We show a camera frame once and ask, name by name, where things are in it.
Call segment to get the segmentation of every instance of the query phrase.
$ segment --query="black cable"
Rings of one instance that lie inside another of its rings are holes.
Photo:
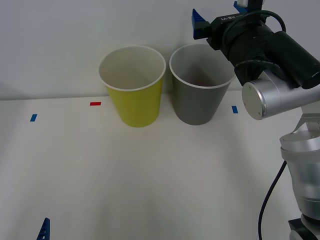
[[[222,45],[226,46],[226,38],[227,38],[227,34],[230,32],[230,30],[239,22],[245,20],[246,18],[248,18],[249,16],[253,16],[253,15],[267,15],[267,16],[271,16],[274,17],[281,25],[282,31],[286,32],[286,25],[285,22],[283,21],[283,19],[276,13],[274,13],[273,11],[267,11],[267,10],[258,10],[258,11],[251,11],[249,13],[247,13],[246,15],[243,15],[239,18],[237,18],[236,20],[234,20],[228,27],[227,29],[224,31],[223,35],[222,35]]]
[[[261,222],[262,222],[262,216],[264,214],[264,211],[265,211],[265,208],[266,208],[266,205],[267,205],[267,202],[270,198],[270,195],[272,193],[272,191],[274,190],[281,174],[284,172],[285,168],[286,168],[286,165],[287,165],[287,162],[286,161],[283,161],[282,163],[282,166],[280,167],[280,170],[278,172],[278,174],[276,175],[275,179],[273,180],[273,183],[271,184],[270,188],[269,188],[269,191],[267,192],[264,200],[263,200],[263,203],[262,203],[262,207],[261,207],[261,210],[260,210],[260,213],[259,213],[259,220],[258,220],[258,235],[259,235],[259,240],[262,240],[262,234],[261,234]]]

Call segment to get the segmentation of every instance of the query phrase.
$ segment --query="red tape marker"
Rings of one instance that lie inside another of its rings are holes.
[[[100,101],[92,101],[90,102],[90,106],[100,106],[101,102]]]

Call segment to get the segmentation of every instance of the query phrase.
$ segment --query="blue plastic piece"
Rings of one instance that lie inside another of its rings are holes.
[[[234,2],[233,6],[238,10],[240,14],[246,14],[248,12],[246,8],[238,6],[237,1]]]
[[[50,240],[50,219],[45,218],[36,240]]]
[[[195,9],[192,10],[193,39],[210,37],[210,23],[207,22]]]
[[[32,114],[32,117],[30,119],[30,122],[35,122],[38,114]]]
[[[237,106],[232,106],[232,111],[234,114],[237,114],[238,113]]]

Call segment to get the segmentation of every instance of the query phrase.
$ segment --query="white wall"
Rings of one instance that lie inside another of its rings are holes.
[[[104,55],[139,44],[169,59],[194,42],[192,8],[208,21],[237,12],[232,0],[3,0],[0,99],[106,95],[97,70]],[[264,9],[281,15],[288,33],[320,59],[320,1],[267,0]]]

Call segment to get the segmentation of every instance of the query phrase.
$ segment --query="gray paper cup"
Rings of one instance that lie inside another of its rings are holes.
[[[208,44],[190,44],[172,54],[169,66],[178,118],[190,125],[209,122],[234,78],[232,64]]]

